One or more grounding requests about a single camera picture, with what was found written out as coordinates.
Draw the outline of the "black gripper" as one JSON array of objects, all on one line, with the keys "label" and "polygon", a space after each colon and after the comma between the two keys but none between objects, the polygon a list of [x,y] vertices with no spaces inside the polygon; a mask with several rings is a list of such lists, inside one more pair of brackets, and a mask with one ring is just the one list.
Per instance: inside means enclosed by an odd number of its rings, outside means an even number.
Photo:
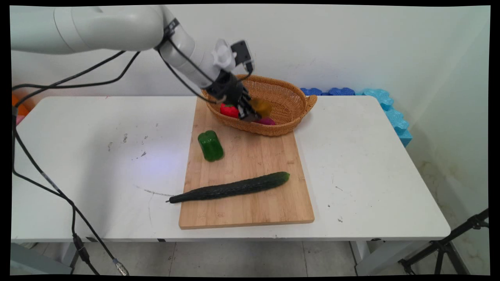
[{"label": "black gripper", "polygon": [[243,82],[231,72],[220,70],[216,80],[210,85],[210,96],[219,102],[236,106],[239,120],[254,122],[261,119],[254,108],[254,105],[259,105],[259,100],[251,98]]}]

